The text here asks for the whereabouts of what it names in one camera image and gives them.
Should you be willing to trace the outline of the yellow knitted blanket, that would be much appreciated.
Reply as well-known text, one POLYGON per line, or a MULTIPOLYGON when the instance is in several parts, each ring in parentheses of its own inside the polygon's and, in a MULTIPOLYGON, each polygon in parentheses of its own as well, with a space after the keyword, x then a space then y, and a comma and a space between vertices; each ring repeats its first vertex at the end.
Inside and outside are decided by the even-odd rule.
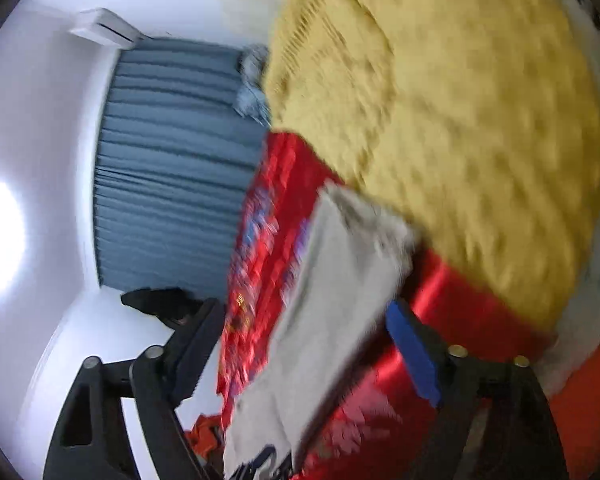
POLYGON ((600 90, 559 0, 285 0, 265 93, 275 129, 555 327, 600 216, 600 90))

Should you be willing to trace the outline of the white air conditioner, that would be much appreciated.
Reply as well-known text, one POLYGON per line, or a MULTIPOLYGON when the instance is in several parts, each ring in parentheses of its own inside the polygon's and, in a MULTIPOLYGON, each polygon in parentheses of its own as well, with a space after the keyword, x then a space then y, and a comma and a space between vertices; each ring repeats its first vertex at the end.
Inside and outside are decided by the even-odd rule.
POLYGON ((130 50, 142 33, 108 9, 100 8, 82 11, 74 17, 70 34, 120 50, 130 50))

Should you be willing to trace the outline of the beige pants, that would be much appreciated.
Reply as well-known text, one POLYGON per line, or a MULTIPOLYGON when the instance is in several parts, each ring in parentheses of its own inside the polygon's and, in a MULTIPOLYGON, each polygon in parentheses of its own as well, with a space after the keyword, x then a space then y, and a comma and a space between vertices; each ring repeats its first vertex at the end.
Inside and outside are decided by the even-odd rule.
POLYGON ((379 330, 411 273, 418 233, 390 210, 335 183, 318 193, 288 304, 268 343, 268 362, 238 396, 225 434, 232 474, 272 450, 299 468, 354 362, 379 330))

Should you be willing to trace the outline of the striped blue white cloth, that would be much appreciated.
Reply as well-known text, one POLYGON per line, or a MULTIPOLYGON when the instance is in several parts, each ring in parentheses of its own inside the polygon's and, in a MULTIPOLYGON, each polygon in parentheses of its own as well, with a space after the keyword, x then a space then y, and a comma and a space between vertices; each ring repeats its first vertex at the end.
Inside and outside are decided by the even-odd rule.
POLYGON ((239 53, 237 71, 240 86, 234 101, 234 111, 243 118, 270 128, 271 112, 268 98, 263 90, 263 77, 268 65, 268 47, 265 44, 250 44, 239 53))

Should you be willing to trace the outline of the blue-grey curtain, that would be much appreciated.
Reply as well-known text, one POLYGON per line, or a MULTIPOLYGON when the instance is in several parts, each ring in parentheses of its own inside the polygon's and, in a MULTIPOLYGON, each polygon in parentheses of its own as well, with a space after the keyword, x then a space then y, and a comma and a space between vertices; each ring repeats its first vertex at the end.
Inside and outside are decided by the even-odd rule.
POLYGON ((223 299, 265 127, 239 116, 239 50, 145 39, 120 54, 102 111, 93 220, 99 281, 223 299))

